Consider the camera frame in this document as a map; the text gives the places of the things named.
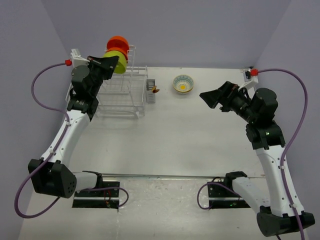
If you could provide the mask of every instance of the white wire dish rack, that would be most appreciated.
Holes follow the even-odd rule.
[[[97,95],[96,117],[139,118],[145,115],[148,69],[134,66],[135,55],[136,47],[130,45],[126,72],[114,73],[111,79],[103,81]]]

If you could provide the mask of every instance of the red connector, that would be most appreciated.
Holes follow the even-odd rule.
[[[67,66],[71,66],[72,65],[72,61],[70,59],[65,60],[64,62],[65,62],[65,65],[67,65]]]
[[[250,71],[250,75],[251,77],[255,77],[255,76],[258,76],[258,69],[254,68],[254,69],[251,69]]]

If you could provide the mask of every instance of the bowl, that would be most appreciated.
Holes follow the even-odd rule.
[[[103,58],[109,58],[109,57],[114,57],[118,56],[119,60],[118,63],[116,64],[116,67],[114,69],[115,74],[124,74],[127,69],[127,60],[125,58],[125,55],[119,51],[108,51],[103,55]]]
[[[173,79],[173,88],[180,94],[187,94],[194,88],[194,80],[188,75],[179,75]]]

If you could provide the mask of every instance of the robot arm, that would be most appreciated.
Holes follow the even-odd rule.
[[[33,188],[36,193],[62,198],[70,198],[75,191],[99,188],[102,183],[100,173],[89,171],[72,173],[68,166],[82,132],[96,113],[99,104],[96,96],[99,89],[104,80],[112,77],[119,57],[89,56],[85,59],[73,49],[71,59],[74,68],[66,113],[68,119],[64,119],[56,137],[41,158],[32,159],[28,165],[28,170],[32,173],[49,158],[44,167],[31,177]]]
[[[243,172],[227,173],[223,184],[254,210],[262,234],[270,237],[299,231],[294,209],[303,228],[315,224],[313,214],[305,212],[297,196],[287,161],[284,160],[281,165],[285,140],[281,128],[273,120],[278,107],[276,94],[270,89],[259,88],[250,99],[246,88],[227,81],[217,90],[201,93],[200,97],[210,108],[214,109],[219,103],[222,112],[233,111],[248,123],[246,135],[263,167],[270,199]],[[292,205],[286,193],[282,170],[294,199]]]

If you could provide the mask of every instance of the gray wall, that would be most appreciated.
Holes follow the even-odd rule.
[[[252,66],[290,0],[42,0],[67,51],[103,54],[113,35],[136,45],[138,65]]]
[[[62,120],[33,101],[31,82],[44,67],[68,55],[39,0],[0,1],[0,46],[0,239],[17,240],[23,220],[14,211],[16,191],[28,175],[30,159],[41,156]],[[39,79],[36,95],[63,107],[69,74],[63,66],[51,70]],[[31,192],[28,184],[20,198],[23,211]]]
[[[289,150],[288,165],[305,210],[320,219],[320,1],[292,0],[255,67],[284,68],[302,78],[309,94],[306,119]],[[304,97],[299,83],[285,73],[263,73],[260,87],[275,90],[279,107],[276,119],[288,142],[302,114]],[[310,239],[319,239],[320,229],[309,228]]]

